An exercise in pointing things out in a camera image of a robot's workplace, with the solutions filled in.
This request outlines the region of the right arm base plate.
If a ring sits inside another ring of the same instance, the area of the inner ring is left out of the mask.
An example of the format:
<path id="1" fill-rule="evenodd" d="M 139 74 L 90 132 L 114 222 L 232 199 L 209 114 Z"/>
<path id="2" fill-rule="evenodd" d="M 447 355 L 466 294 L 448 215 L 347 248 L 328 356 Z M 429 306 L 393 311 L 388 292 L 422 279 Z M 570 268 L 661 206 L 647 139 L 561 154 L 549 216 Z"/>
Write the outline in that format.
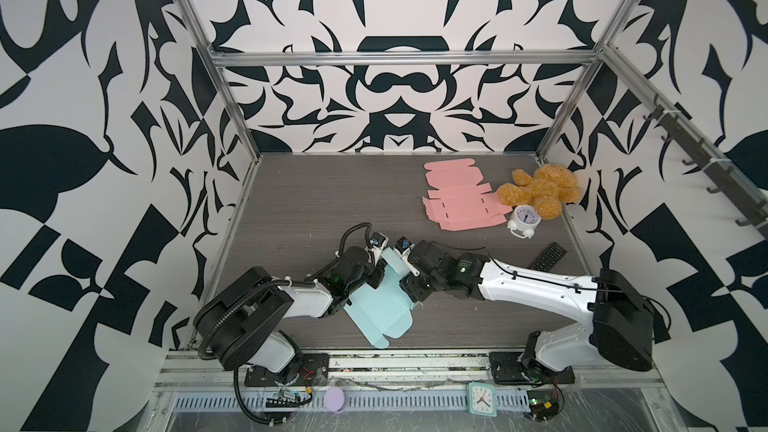
<path id="1" fill-rule="evenodd" d="M 522 352 L 490 352 L 488 358 L 493 381 L 498 385 L 531 387 L 576 382 L 571 367 L 553 372 L 534 359 L 521 359 L 522 355 Z"/>

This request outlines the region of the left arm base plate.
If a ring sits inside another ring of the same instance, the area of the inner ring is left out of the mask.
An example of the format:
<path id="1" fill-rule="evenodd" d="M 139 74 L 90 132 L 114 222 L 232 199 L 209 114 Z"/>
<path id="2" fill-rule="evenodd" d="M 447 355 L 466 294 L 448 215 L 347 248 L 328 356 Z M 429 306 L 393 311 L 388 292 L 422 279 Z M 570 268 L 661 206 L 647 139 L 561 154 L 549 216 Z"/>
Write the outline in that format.
<path id="1" fill-rule="evenodd" d="M 330 363 L 327 353 L 302 353 L 295 356 L 279 372 L 263 366 L 249 365 L 244 379 L 246 387 L 307 386 L 323 381 Z"/>

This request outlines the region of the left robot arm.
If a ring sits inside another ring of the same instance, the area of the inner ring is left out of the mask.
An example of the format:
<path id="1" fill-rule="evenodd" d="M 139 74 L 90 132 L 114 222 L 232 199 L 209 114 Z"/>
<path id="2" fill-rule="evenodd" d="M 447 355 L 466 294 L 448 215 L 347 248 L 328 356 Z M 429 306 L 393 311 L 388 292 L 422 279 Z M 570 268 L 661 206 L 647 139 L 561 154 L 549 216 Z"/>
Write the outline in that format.
<path id="1" fill-rule="evenodd" d="M 281 321 L 332 316 L 350 305 L 352 294 L 362 286 L 380 284 L 385 248 L 376 240 L 365 248 L 350 247 L 320 272 L 299 281 L 274 277 L 259 266 L 249 269 L 195 316 L 198 357 L 216 360 L 226 371 L 250 365 L 278 375 L 294 374 L 301 352 L 278 330 Z"/>

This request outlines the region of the light blue paper box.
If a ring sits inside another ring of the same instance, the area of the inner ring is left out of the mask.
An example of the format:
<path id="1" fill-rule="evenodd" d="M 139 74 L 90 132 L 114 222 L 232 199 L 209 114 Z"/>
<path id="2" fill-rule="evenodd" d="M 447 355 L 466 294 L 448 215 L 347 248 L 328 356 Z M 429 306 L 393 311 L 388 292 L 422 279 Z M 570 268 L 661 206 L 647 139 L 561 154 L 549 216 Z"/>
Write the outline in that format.
<path id="1" fill-rule="evenodd" d="M 399 252 L 392 248 L 381 254 L 384 278 L 377 288 L 362 285 L 344 307 L 346 314 L 376 349 L 389 347 L 389 338 L 401 338 L 413 325 L 411 311 L 415 303 L 400 287 L 402 278 L 411 273 Z"/>

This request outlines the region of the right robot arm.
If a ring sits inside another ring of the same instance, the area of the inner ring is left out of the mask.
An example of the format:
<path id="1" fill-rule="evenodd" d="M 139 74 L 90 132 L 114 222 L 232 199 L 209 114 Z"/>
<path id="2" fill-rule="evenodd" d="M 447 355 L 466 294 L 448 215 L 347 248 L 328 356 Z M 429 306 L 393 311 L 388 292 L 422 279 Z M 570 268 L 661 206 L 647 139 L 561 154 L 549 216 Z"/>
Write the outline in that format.
<path id="1" fill-rule="evenodd" d="M 400 287 L 413 302 L 434 292 L 459 299 L 509 302 L 570 320 L 555 331 L 534 331 L 513 367 L 521 379 L 544 382 L 573 366 L 607 362 L 636 372 L 653 367 L 655 301 L 619 272 L 566 276 L 506 264 L 481 248 L 452 249 L 433 241 L 395 245 L 408 268 Z"/>

